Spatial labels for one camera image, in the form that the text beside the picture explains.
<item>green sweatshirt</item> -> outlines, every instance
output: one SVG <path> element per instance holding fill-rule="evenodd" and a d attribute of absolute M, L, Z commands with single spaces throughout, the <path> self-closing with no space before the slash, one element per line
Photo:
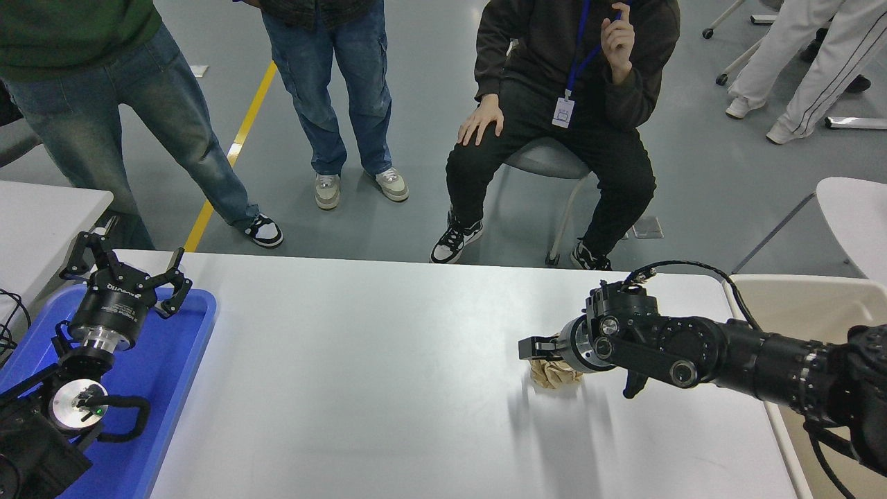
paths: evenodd
<path fill-rule="evenodd" d="M 152 0 L 0 0 L 0 78 L 36 82 L 101 66 L 160 25 Z"/>

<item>blue lanyard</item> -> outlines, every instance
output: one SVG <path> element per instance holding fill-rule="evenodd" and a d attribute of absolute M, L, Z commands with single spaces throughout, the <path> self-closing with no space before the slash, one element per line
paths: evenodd
<path fill-rule="evenodd" d="M 570 94 L 573 93 L 573 89 L 576 87 L 576 78 L 585 71 L 585 67 L 588 66 L 588 63 L 600 53 L 600 44 L 598 44 L 598 46 L 594 47 L 592 51 L 588 52 L 588 55 L 585 56 L 585 59 L 581 63 L 578 62 L 579 47 L 582 46 L 582 35 L 585 34 L 585 23 L 588 22 L 588 10 L 591 4 L 592 0 L 585 0 L 585 4 L 582 7 L 582 18 L 579 20 L 579 32 L 576 34 L 576 55 L 573 56 L 573 65 L 569 70 L 569 79 L 567 80 L 567 99 L 569 99 Z M 627 0 L 625 4 L 631 5 L 632 0 Z M 616 13 L 616 18 L 613 21 L 620 19 L 622 19 L 622 11 Z"/>

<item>striped pants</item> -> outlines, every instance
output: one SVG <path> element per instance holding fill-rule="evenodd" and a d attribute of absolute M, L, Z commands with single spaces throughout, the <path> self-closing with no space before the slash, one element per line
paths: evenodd
<path fill-rule="evenodd" d="M 834 16 L 816 60 L 778 123 L 798 138 L 816 123 L 887 43 L 887 0 L 785 0 L 730 95 L 763 104 L 782 68 Z"/>

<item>gray floor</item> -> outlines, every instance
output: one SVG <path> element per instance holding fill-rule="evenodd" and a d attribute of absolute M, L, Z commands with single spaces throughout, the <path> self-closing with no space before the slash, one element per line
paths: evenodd
<path fill-rule="evenodd" d="M 155 3 L 189 62 L 209 65 L 200 83 L 216 133 L 227 148 L 270 62 L 259 14 L 244 4 L 216 0 Z M 688 258 L 729 270 L 819 180 L 846 176 L 887 182 L 884 131 L 822 127 L 810 138 L 782 147 L 765 141 L 764 134 L 807 69 L 800 61 L 788 65 L 763 110 L 742 122 L 724 115 L 729 98 L 714 79 L 765 33 L 766 28 L 750 25 L 749 15 L 770 13 L 757 2 L 747 2 L 711 40 L 703 40 L 703 28 L 730 3 L 682 2 L 683 35 L 665 70 L 658 109 L 641 128 L 659 185 L 648 215 L 659 218 L 665 237 L 621 242 L 611 255 L 616 268 Z M 361 174 L 347 123 L 344 83 L 334 72 L 331 94 L 343 118 L 351 157 L 343 173 L 339 208 L 332 212 L 316 208 L 310 148 L 276 76 L 235 170 L 263 211 L 281 224 L 286 241 L 278 249 L 258 248 L 214 215 L 199 251 L 427 261 L 445 226 L 445 159 L 457 127 L 475 105 L 475 31 L 484 4 L 483 0 L 386 2 L 389 86 L 394 97 L 389 144 L 397 168 L 409 180 L 409 201 L 389 202 Z M 887 117 L 884 62 L 882 53 L 864 72 L 873 82 L 871 90 L 845 96 L 830 114 Z M 191 230 L 203 203 L 200 190 L 131 111 L 123 109 L 122 120 L 130 182 L 155 242 L 171 250 L 184 244 Z M 67 184 L 41 147 L 2 168 L 0 179 Z M 546 248 L 572 185 L 568 180 L 502 170 L 487 199 L 485 235 L 466 251 L 462 262 L 544 266 Z M 585 230 L 597 199 L 596 189 L 589 185 L 576 204 L 568 245 Z M 560 266 L 569 265 L 567 250 L 562 250 Z M 844 264 L 844 254 L 815 203 L 745 272 L 859 275 Z"/>

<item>crumpled paper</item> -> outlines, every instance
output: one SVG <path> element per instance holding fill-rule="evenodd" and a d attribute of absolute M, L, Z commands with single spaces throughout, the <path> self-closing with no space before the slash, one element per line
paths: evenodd
<path fill-rule="evenodd" d="M 531 377 L 543 388 L 556 390 L 565 384 L 579 383 L 580 373 L 564 360 L 530 360 Z"/>

